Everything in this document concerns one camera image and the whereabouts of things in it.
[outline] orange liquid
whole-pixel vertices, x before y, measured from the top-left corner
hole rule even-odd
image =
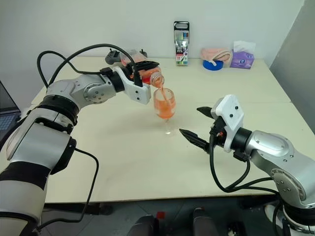
[[[172,96],[170,99],[167,99],[165,90],[161,87],[161,93],[163,100],[154,99],[154,108],[157,112],[157,115],[162,119],[170,119],[175,113],[175,97]]]

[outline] pink cloth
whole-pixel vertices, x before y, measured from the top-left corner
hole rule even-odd
[[[231,52],[227,48],[203,48],[200,56],[203,60],[221,60],[227,63],[231,58]]]

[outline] tissue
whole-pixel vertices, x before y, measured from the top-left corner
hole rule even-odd
[[[255,43],[234,41],[233,58],[230,67],[250,69],[254,61],[255,48]]]

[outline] red object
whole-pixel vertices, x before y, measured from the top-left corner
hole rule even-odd
[[[158,211],[156,219],[165,219],[165,211]]]

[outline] laptop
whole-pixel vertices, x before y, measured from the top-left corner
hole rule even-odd
[[[20,119],[21,111],[0,81],[0,140]]]

